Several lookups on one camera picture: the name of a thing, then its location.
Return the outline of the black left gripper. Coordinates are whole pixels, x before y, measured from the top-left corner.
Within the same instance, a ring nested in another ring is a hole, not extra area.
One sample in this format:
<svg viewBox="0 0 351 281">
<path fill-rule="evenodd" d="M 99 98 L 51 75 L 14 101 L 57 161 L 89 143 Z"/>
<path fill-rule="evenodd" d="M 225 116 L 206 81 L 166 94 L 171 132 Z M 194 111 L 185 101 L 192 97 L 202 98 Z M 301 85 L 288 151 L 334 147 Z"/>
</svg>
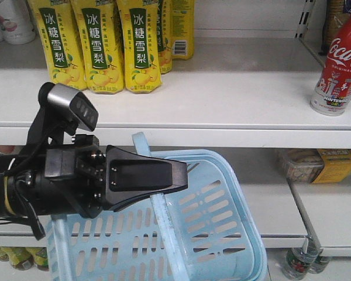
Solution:
<svg viewBox="0 0 351 281">
<path fill-rule="evenodd" d="M 95 218 L 103 209 L 117 212 L 151 195 L 187 188 L 185 162 L 137 155 L 112 145 L 106 147 L 105 162 L 98 138 L 86 134 L 76 135 L 71 144 L 41 148 L 15 172 L 15 191 L 24 203 L 21 210 L 33 208 L 37 215 Z"/>
</svg>

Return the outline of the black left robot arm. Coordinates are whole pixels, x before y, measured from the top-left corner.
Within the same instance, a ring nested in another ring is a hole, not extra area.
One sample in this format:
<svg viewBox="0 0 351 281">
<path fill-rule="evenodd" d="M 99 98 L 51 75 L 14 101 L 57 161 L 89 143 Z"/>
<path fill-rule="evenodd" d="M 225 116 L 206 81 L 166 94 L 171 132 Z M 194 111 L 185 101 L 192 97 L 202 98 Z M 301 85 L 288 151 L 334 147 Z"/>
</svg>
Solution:
<svg viewBox="0 0 351 281">
<path fill-rule="evenodd" d="M 187 165 L 141 156 L 115 146 L 102 152 L 94 135 L 38 152 L 0 155 L 0 219 L 78 214 L 95 218 L 157 193 L 188 186 Z"/>
</svg>

